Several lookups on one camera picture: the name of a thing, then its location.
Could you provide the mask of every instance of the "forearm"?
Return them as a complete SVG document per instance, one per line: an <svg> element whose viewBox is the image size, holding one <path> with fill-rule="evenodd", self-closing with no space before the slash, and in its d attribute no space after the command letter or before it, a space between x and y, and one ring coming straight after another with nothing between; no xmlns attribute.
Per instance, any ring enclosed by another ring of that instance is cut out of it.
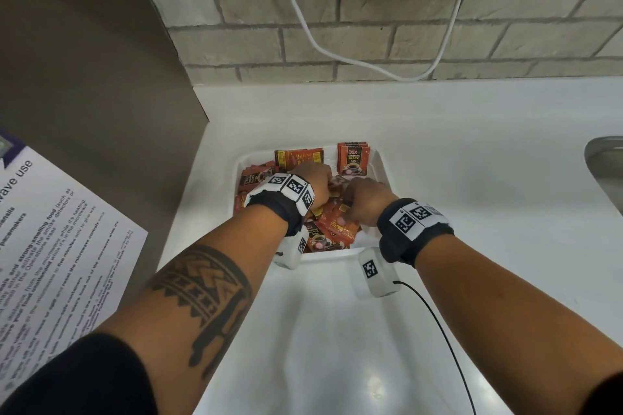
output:
<svg viewBox="0 0 623 415"><path fill-rule="evenodd" d="M570 309L453 236L416 269L457 340L515 413L578 413L623 350Z"/></svg>
<svg viewBox="0 0 623 415"><path fill-rule="evenodd" d="M268 208L244 208L174 258L98 329L134 349L161 415L192 413L286 230Z"/></svg>

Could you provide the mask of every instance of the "white tray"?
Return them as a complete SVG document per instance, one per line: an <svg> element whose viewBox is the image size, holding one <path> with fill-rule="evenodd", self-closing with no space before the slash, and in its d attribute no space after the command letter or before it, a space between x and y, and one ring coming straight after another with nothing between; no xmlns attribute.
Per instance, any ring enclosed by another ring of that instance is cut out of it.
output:
<svg viewBox="0 0 623 415"><path fill-rule="evenodd" d="M315 146L315 145L306 145L302 148L324 148L324 163L331 166L331 170L333 171L333 175L336 174L337 162L338 162L338 147L337 145L329 145L329 146ZM296 147L282 147L279 149L283 150L294 150L299 149ZM234 173L231 179L231 193L230 193L230 202L229 202L229 213L231 215L234 214L234 197L236 192L238 191L238 182L240 181L240 175L244 168L249 167L253 164L263 164L267 161L271 161L275 159L275 151L274 150L265 150L265 151L256 151L253 153L246 154L241 156L236 161L236 166L234 167ZM392 187L392 183L389 177L389 172L385 169L385 165L383 164L383 158L381 153L375 148L370 147L370 158L368 160L368 175L372 179L383 182L389 187ZM379 246L379 239L381 238L381 233L377 228L369 228L363 227L357 236L355 237L354 243L351 245L350 249L337 249L334 251L318 251L316 253L305 253L303 254L303 261L316 260L316 259L326 259L326 258L334 258L341 257L351 254L359 254L362 249L370 247L370 246Z"/></svg>

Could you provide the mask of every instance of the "tribal tattoo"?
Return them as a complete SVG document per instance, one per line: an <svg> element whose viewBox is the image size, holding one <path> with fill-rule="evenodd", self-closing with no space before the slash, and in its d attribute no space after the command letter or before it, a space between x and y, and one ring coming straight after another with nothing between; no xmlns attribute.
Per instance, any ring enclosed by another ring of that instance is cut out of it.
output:
<svg viewBox="0 0 623 415"><path fill-rule="evenodd" d="M201 319L188 365L201 364L208 349L214 356L201 373L205 379L221 362L253 302L249 281L220 251L194 244L156 276L152 290L177 297L179 307L190 306L191 317Z"/></svg>

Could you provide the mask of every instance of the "hand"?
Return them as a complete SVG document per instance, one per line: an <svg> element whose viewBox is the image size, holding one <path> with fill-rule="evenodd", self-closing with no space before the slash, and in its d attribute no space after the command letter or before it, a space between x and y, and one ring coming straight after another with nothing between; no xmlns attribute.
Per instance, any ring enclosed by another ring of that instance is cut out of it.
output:
<svg viewBox="0 0 623 415"><path fill-rule="evenodd" d="M348 185L343 198L352 201L353 206L338 218L339 224L358 221L363 225L376 226L383 210L399 197L385 184L370 178L355 177Z"/></svg>
<svg viewBox="0 0 623 415"><path fill-rule="evenodd" d="M316 199L313 201L310 210L316 210L316 208L326 204L329 200L329 179L333 177L330 166L313 161L305 161L290 172L301 176L311 184L311 188L316 194Z"/></svg>

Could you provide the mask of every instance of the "shirt sleeve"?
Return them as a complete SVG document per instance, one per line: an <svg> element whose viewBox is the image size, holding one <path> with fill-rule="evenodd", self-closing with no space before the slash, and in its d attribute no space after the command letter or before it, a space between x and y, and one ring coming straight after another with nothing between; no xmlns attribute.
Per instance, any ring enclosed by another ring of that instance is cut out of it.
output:
<svg viewBox="0 0 623 415"><path fill-rule="evenodd" d="M603 381L588 397L580 415L623 413L623 373Z"/></svg>
<svg viewBox="0 0 623 415"><path fill-rule="evenodd" d="M123 341L92 333L18 387L0 415L157 415L147 372Z"/></svg>

